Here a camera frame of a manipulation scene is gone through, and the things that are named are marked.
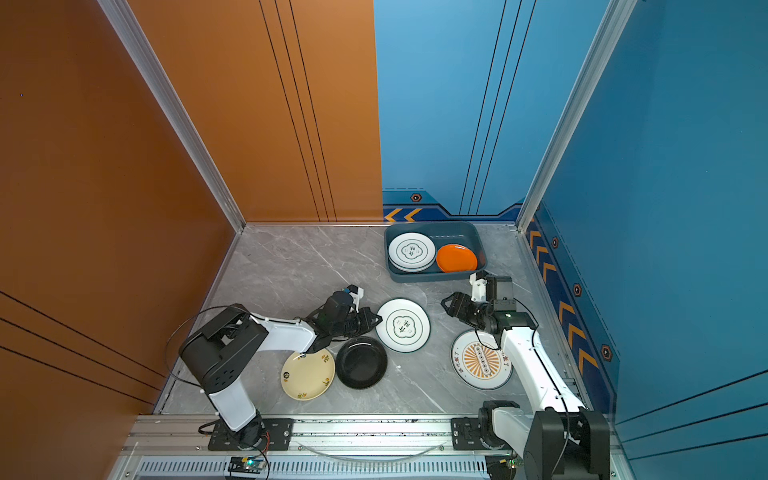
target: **plate with sunburst pattern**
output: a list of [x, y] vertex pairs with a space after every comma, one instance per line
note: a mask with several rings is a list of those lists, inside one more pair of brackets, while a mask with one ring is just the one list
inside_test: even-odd
[[497, 389], [512, 375], [512, 362], [496, 348], [490, 333], [464, 332], [454, 340], [451, 348], [453, 368], [462, 380], [476, 389]]

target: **yellow chevron arrow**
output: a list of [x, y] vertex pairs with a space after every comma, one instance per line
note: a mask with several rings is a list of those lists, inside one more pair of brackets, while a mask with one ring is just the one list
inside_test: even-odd
[[541, 236], [541, 232], [537, 232], [535, 230], [531, 232], [531, 250], [533, 250], [533, 237], [540, 237], [540, 236]]
[[536, 247], [536, 265], [538, 265], [541, 262], [541, 253], [549, 253], [549, 250], [547, 250], [544, 247]]
[[568, 324], [568, 345], [570, 345], [571, 348], [573, 348], [574, 345], [574, 333], [585, 340], [587, 339], [583, 330], [576, 328], [573, 323]]
[[579, 373], [584, 376], [584, 361], [587, 360], [589, 363], [594, 365], [596, 369], [599, 369], [598, 361], [595, 360], [592, 355], [589, 353], [586, 353], [584, 350], [579, 349], [578, 350], [578, 371]]
[[399, 212], [400, 212], [400, 210], [402, 210], [402, 208], [396, 208], [396, 209], [392, 210], [391, 212], [389, 212], [389, 215], [387, 215], [386, 217], [384, 217], [384, 220], [388, 220], [388, 221], [390, 221], [390, 222], [392, 222], [392, 223], [395, 223], [397, 220], [395, 220], [395, 219], [394, 219], [394, 218], [392, 218], [392, 217], [394, 217], [394, 216], [395, 216], [395, 214], [399, 213]]
[[406, 220], [409, 222], [415, 222], [416, 220], [413, 220], [413, 216], [416, 215], [418, 212], [422, 211], [422, 209], [417, 208], [410, 214], [406, 215]]
[[576, 312], [574, 312], [574, 307], [568, 305], [566, 302], [561, 301], [560, 302], [560, 324], [563, 324], [563, 310], [567, 310], [568, 312], [573, 313], [576, 315]]
[[554, 265], [551, 263], [544, 262], [544, 283], [547, 283], [547, 270], [552, 270], [553, 272], [558, 271], [558, 269], [554, 268]]

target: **tray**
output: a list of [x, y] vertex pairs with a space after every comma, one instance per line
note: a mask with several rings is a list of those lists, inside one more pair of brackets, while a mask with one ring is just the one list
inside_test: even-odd
[[[435, 250], [450, 243], [458, 243], [472, 250], [478, 257], [477, 270], [467, 270], [466, 272], [446, 273], [440, 270], [437, 263], [433, 263], [426, 270], [421, 272], [409, 273], [403, 272], [389, 261], [389, 243], [398, 235], [407, 232], [416, 232], [426, 235], [435, 244]], [[386, 267], [389, 276], [397, 283], [416, 283], [416, 282], [442, 282], [444, 280], [467, 280], [474, 272], [485, 268], [485, 250], [483, 250], [480, 235], [469, 222], [450, 221], [450, 222], [409, 222], [395, 223], [390, 225], [384, 231], [384, 257], [386, 258]]]

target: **orange plate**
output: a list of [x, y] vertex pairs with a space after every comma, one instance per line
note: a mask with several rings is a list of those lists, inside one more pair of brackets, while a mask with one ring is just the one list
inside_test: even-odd
[[450, 243], [437, 252], [437, 266], [444, 272], [466, 272], [478, 267], [478, 257], [467, 247]]

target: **wall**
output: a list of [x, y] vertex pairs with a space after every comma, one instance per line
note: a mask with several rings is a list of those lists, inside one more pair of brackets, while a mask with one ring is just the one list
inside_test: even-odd
[[638, 480], [764, 476], [766, 21], [759, 2], [638, 2], [538, 215], [621, 358]]
[[4, 474], [100, 478], [233, 231], [97, 2], [1, 3], [0, 58]]
[[130, 5], [246, 220], [381, 220], [372, 0]]
[[385, 203], [405, 215], [419, 193], [413, 207], [472, 216], [520, 204], [607, 4], [376, 0]]

